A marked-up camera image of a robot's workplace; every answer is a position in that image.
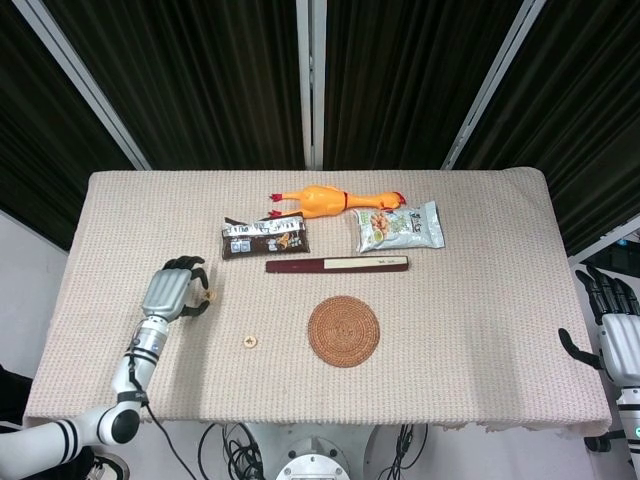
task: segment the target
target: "orange rubber chicken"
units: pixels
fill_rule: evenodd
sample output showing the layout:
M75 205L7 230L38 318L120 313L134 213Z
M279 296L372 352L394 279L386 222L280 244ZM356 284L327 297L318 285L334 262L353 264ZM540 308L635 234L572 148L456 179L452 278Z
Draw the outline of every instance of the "orange rubber chicken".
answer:
M370 207L381 210L392 210L405 205L404 197L398 192L385 192L380 195L352 195L335 187L310 185L300 192L274 193L271 200L299 200L300 208L288 212L271 210L271 218L302 212L304 218L337 215L347 208Z

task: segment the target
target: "round coaster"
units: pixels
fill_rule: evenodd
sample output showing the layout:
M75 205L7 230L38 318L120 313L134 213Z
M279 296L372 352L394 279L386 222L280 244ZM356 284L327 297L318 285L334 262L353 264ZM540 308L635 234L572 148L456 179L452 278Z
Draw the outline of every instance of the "round coaster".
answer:
M335 367L355 367L371 356L380 340L380 325L371 308L353 297L320 303L309 319L309 343Z

